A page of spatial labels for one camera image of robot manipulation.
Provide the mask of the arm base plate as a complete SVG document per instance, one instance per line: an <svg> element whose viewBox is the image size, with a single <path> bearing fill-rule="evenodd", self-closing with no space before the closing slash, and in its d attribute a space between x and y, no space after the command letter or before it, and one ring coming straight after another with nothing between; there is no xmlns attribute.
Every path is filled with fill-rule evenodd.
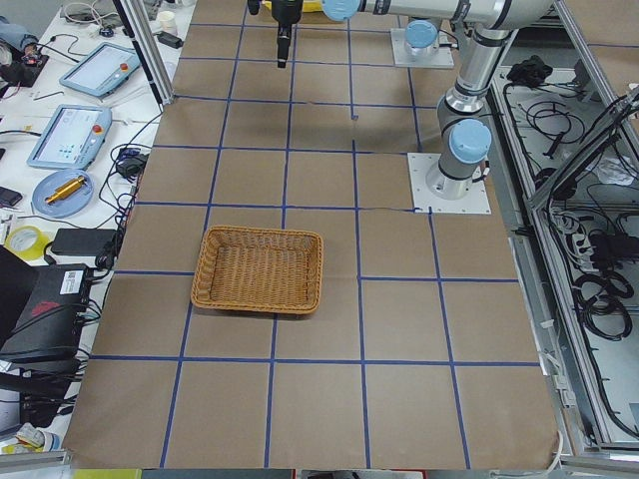
<svg viewBox="0 0 639 479"><path fill-rule="evenodd" d="M408 172L413 209L422 214L490 215L480 168L465 180L452 180L439 168L440 154L409 153Z"/></svg>
<svg viewBox="0 0 639 479"><path fill-rule="evenodd" d="M451 70L454 67L452 47L446 34L438 32L436 40L430 45L420 48L408 43L405 36L406 31L406 28L390 30L395 67L438 70Z"/></svg>

